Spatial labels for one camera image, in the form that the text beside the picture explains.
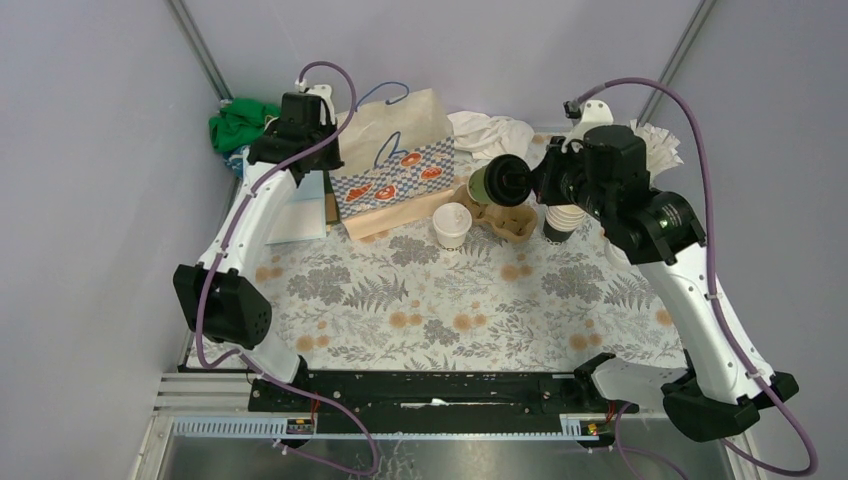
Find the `floral pattern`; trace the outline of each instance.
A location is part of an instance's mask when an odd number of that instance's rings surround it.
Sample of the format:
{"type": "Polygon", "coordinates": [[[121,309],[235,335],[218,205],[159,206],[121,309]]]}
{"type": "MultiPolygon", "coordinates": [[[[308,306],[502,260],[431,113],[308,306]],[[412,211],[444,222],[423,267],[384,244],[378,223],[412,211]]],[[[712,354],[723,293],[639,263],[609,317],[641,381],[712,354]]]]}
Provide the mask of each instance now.
{"type": "MultiPolygon", "coordinates": [[[[484,163],[458,152],[457,180],[484,163]]],[[[671,317],[637,269],[609,265],[598,223],[561,245],[542,223],[520,245],[474,226],[456,251],[439,247],[429,219],[361,241],[337,225],[324,240],[266,246],[250,278],[271,302],[269,334],[310,368],[571,371],[603,351],[683,365],[671,317]]],[[[205,345],[210,359],[222,353],[205,345]]],[[[200,366],[193,348],[187,366],[200,366]]]]}

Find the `white towel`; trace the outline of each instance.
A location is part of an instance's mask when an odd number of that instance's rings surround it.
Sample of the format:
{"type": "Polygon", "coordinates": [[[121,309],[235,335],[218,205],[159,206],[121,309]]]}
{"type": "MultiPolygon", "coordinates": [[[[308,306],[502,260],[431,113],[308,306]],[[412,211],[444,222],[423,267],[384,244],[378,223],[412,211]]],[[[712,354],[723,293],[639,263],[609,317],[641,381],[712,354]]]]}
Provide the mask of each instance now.
{"type": "Polygon", "coordinates": [[[475,160],[492,159],[506,153],[524,158],[533,140],[533,128],[511,117],[462,111],[451,113],[448,119],[453,124],[455,148],[471,152],[475,160]]]}

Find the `cup lid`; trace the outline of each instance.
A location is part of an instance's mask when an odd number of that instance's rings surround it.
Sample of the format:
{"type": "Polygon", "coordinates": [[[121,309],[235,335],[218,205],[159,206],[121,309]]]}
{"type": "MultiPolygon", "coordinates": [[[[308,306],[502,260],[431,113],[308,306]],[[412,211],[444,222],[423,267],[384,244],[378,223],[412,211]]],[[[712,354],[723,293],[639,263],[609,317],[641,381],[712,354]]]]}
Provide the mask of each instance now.
{"type": "Polygon", "coordinates": [[[461,203],[446,203],[433,213],[433,227],[449,237],[464,235],[471,228],[471,212],[461,203]]]}

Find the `table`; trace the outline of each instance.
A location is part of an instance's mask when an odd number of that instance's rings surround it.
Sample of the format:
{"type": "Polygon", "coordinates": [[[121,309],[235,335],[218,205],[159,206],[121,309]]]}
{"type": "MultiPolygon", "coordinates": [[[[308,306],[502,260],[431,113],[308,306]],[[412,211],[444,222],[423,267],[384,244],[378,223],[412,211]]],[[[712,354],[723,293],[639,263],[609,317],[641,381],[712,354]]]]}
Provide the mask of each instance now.
{"type": "MultiPolygon", "coordinates": [[[[546,143],[534,138],[528,163],[546,143]]],[[[457,152],[455,183],[485,163],[457,152]]],[[[269,335],[312,369],[571,371],[602,351],[684,365],[670,315],[638,270],[607,262],[598,222],[551,244],[544,207],[528,202],[540,221],[520,245],[474,226],[447,251],[423,219],[362,241],[337,225],[323,240],[266,246],[248,278],[271,302],[269,335]]],[[[223,353],[204,341],[209,359],[223,353]]],[[[200,367],[193,346],[186,366],[200,367]]]]}

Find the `tabletop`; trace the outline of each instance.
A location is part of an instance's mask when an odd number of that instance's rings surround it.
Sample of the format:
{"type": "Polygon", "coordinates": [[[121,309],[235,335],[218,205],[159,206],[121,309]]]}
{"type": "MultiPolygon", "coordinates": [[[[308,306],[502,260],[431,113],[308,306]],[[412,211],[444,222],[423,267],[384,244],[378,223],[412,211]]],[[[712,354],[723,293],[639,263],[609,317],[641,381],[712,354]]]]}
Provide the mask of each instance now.
{"type": "MultiPolygon", "coordinates": [[[[546,140],[534,138],[528,163],[546,140]]],[[[486,163],[457,152],[455,184],[486,163]]],[[[598,222],[552,244],[544,207],[528,204],[539,225],[517,245],[475,225],[447,251],[429,218],[360,241],[336,225],[325,239],[267,245],[248,278],[271,302],[268,334],[312,369],[567,372],[600,352],[682,366],[669,313],[636,268],[607,262],[598,222]]],[[[210,360],[223,353],[204,341],[210,360]]],[[[193,346],[186,366],[200,368],[193,346]]]]}

